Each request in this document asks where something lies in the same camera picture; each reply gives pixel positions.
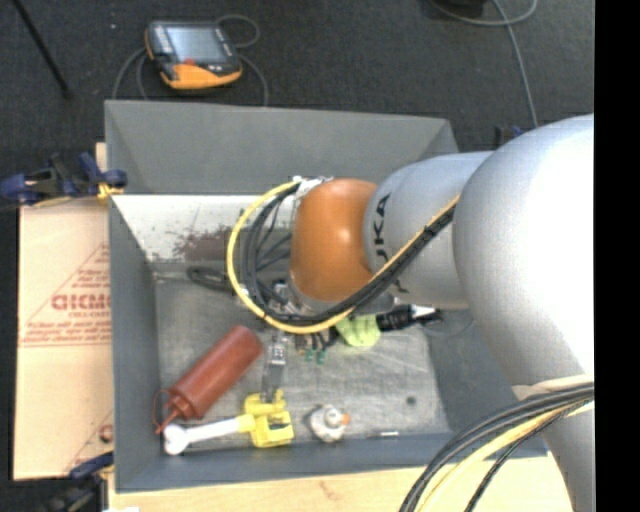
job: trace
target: dirt stain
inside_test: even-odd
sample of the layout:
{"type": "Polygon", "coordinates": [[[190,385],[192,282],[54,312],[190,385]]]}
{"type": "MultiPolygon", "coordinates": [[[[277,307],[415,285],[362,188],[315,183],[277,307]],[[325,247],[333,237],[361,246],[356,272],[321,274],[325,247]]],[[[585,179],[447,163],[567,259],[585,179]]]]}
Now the dirt stain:
{"type": "Polygon", "coordinates": [[[332,491],[329,486],[327,485],[327,482],[324,481],[320,481],[320,488],[322,489],[322,492],[324,492],[324,495],[331,501],[338,501],[340,500],[340,495],[337,492],[332,491]]]}
{"type": "Polygon", "coordinates": [[[173,256],[190,262],[224,260],[230,233],[229,226],[220,225],[215,231],[181,235],[173,247],[173,256]]]}

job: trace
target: yellow object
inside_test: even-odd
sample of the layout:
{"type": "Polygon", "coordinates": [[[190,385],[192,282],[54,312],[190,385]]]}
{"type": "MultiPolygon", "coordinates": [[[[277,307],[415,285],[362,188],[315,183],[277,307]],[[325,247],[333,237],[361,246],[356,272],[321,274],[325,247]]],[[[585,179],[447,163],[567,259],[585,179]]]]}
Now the yellow object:
{"type": "Polygon", "coordinates": [[[194,64],[176,64],[173,70],[178,76],[177,80],[169,79],[164,73],[160,73],[162,80],[173,89],[208,89],[228,84],[240,78],[242,69],[229,75],[218,76],[206,69],[202,69],[194,64]]]}
{"type": "Polygon", "coordinates": [[[375,315],[345,318],[336,324],[336,329],[352,347],[372,347],[382,334],[375,315]]]}
{"type": "Polygon", "coordinates": [[[124,189],[122,188],[112,187],[106,183],[98,183],[98,193],[96,194],[96,197],[101,204],[107,204],[109,196],[112,196],[113,194],[122,194],[123,192],[124,189]]]}
{"type": "Polygon", "coordinates": [[[256,429],[256,419],[253,414],[241,414],[240,416],[236,416],[236,420],[238,421],[238,432],[251,432],[256,429]]]}
{"type": "MultiPolygon", "coordinates": [[[[231,231],[231,235],[229,236],[229,243],[227,245],[227,258],[226,258],[226,262],[225,263],[226,263],[227,275],[229,276],[229,282],[231,283],[231,286],[233,287],[234,292],[236,293],[238,298],[243,302],[243,304],[247,308],[249,308],[250,311],[252,311],[255,315],[257,315],[262,320],[264,320],[266,323],[268,323],[272,327],[275,327],[276,329],[282,329],[285,332],[290,332],[290,333],[293,333],[293,334],[310,334],[310,333],[313,333],[313,332],[324,331],[325,329],[329,329],[329,328],[333,327],[340,320],[348,317],[351,313],[353,313],[353,310],[355,309],[355,307],[348,308],[345,311],[343,311],[342,313],[338,313],[338,314],[336,314],[335,316],[331,317],[328,320],[325,320],[323,322],[318,322],[316,324],[309,325],[309,326],[297,326],[297,325],[290,325],[290,324],[287,324],[287,323],[284,323],[284,322],[280,322],[280,321],[276,320],[275,318],[272,318],[269,315],[267,315],[266,311],[260,309],[260,307],[255,302],[253,302],[251,300],[251,298],[249,298],[247,296],[247,294],[245,294],[243,292],[242,288],[240,287],[240,282],[238,281],[238,277],[236,276],[235,267],[233,265],[234,250],[235,250],[236,243],[238,241],[238,236],[240,234],[240,230],[247,223],[247,220],[249,219],[251,214],[253,214],[253,212],[255,212],[260,206],[262,206],[264,203],[266,203],[272,197],[277,196],[278,194],[280,194],[281,192],[284,192],[285,190],[293,188],[297,184],[298,184],[297,181],[290,181],[288,183],[284,183],[282,185],[279,185],[279,186],[269,190],[266,194],[264,194],[263,196],[259,197],[256,201],[254,201],[242,213],[242,215],[238,219],[238,222],[236,222],[236,225],[233,227],[233,230],[231,231]]],[[[444,215],[449,210],[449,208],[451,208],[455,204],[457,204],[459,198],[460,198],[459,195],[454,197],[449,202],[449,204],[447,204],[444,208],[442,208],[438,212],[438,214],[435,215],[431,219],[429,224],[427,224],[427,227],[433,225],[440,217],[442,217],[442,215],[444,215]]],[[[413,242],[415,242],[418,239],[418,237],[420,237],[422,235],[422,233],[423,233],[423,230],[418,231],[413,236],[413,238],[411,238],[411,240],[409,240],[404,245],[404,247],[402,247],[396,254],[394,254],[389,259],[389,261],[387,261],[387,263],[385,263],[385,265],[380,270],[378,270],[378,272],[371,278],[371,280],[369,282],[371,282],[374,279],[376,279],[380,274],[385,272],[391,265],[393,265],[396,262],[396,260],[400,256],[402,256],[404,254],[404,252],[411,246],[411,244],[413,242]]]]}
{"type": "Polygon", "coordinates": [[[245,415],[251,415],[255,420],[255,429],[250,431],[255,447],[282,446],[289,444],[295,437],[291,416],[289,411],[285,410],[286,406],[281,389],[276,391],[273,403],[261,402],[259,393],[249,395],[245,399],[245,415]]]}

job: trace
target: red bottle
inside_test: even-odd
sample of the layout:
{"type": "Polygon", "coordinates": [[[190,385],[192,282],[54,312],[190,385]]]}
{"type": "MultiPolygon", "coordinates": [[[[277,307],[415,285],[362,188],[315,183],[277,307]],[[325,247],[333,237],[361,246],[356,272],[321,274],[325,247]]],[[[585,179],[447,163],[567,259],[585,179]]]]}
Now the red bottle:
{"type": "Polygon", "coordinates": [[[168,389],[167,419],[160,434],[176,418],[202,418],[209,407],[242,377],[260,357],[260,339],[249,328],[236,325],[168,389]]]}

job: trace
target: yellow clamp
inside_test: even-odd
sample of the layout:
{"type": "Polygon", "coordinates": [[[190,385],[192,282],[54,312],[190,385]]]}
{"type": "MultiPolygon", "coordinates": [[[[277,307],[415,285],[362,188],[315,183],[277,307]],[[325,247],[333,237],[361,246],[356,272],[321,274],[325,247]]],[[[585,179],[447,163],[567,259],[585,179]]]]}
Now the yellow clamp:
{"type": "Polygon", "coordinates": [[[251,430],[251,441],[257,448],[271,448],[289,444],[295,437],[291,415],[285,410],[282,390],[276,391],[273,403],[260,401],[260,393],[249,395],[244,401],[245,414],[253,416],[255,429],[251,430]]]}
{"type": "Polygon", "coordinates": [[[107,183],[98,183],[98,193],[96,194],[96,198],[101,204],[107,204],[109,196],[122,194],[123,192],[123,188],[112,187],[107,183]]]}

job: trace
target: orange device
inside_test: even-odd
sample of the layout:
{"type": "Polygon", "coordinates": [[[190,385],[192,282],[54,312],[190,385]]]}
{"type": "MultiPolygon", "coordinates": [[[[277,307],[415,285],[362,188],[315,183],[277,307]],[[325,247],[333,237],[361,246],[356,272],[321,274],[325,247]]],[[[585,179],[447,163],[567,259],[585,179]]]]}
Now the orange device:
{"type": "Polygon", "coordinates": [[[219,87],[242,75],[236,49],[217,23],[153,21],[145,44],[162,80],[173,89],[219,87]]]}

